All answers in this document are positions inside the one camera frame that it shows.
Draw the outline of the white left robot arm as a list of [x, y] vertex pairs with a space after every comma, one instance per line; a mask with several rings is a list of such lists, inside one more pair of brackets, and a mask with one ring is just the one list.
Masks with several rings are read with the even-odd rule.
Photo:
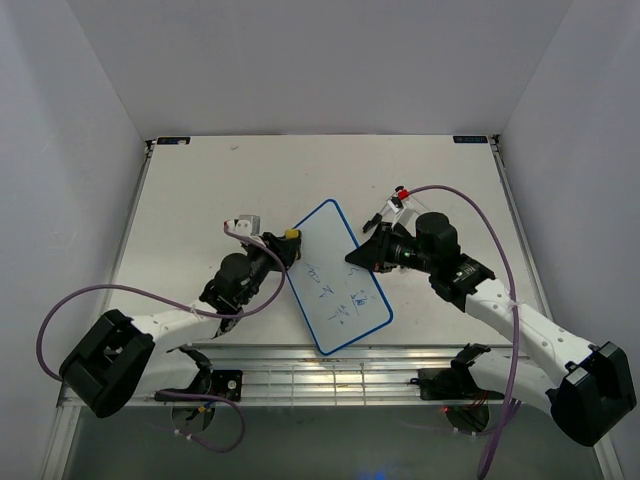
[[243, 250], [223, 258], [196, 301], [143, 316], [108, 310], [65, 358], [61, 380], [97, 417], [113, 415], [144, 393], [157, 401], [212, 393], [213, 367], [196, 344], [225, 335], [251, 315], [248, 305], [267, 276], [285, 274], [301, 257], [297, 229], [239, 240]]

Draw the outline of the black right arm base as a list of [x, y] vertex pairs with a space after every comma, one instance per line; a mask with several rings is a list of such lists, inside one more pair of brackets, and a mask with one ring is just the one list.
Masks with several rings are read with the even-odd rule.
[[419, 369], [409, 384], [419, 389], [422, 400], [469, 400], [480, 392], [467, 369], [452, 367]]

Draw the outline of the blue framed whiteboard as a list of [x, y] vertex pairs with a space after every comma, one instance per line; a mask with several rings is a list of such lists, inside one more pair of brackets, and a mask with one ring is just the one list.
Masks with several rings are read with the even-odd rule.
[[334, 354], [392, 323], [392, 307], [373, 273], [345, 261], [358, 242], [336, 200], [322, 202], [295, 228], [301, 258], [287, 277], [320, 354]]

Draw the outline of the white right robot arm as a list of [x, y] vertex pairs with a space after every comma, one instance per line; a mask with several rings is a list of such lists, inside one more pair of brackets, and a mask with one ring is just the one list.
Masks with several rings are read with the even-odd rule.
[[427, 274], [441, 299], [512, 340], [531, 360], [512, 367], [490, 347], [468, 344], [448, 368], [414, 378], [423, 396], [463, 399], [488, 391], [512, 397], [543, 411], [571, 440], [588, 447], [636, 407], [621, 348], [612, 342], [596, 345], [510, 299], [489, 268], [462, 253], [446, 215], [422, 214], [415, 230], [410, 234], [381, 223], [345, 260], [376, 273], [403, 267]]

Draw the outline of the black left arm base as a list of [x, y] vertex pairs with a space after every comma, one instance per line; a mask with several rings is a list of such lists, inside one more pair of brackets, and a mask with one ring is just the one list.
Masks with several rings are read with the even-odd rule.
[[232, 402], [242, 398], [244, 372], [242, 370], [219, 370], [199, 373], [185, 389], [164, 389], [153, 395], [155, 401], [209, 401], [220, 397]]

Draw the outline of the yellow whiteboard eraser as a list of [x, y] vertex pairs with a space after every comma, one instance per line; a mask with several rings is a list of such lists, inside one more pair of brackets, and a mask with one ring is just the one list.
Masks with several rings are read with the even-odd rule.
[[287, 241], [297, 241], [300, 239], [300, 237], [301, 237], [301, 233], [298, 229], [291, 228], [291, 229], [287, 229], [284, 232], [284, 238]]

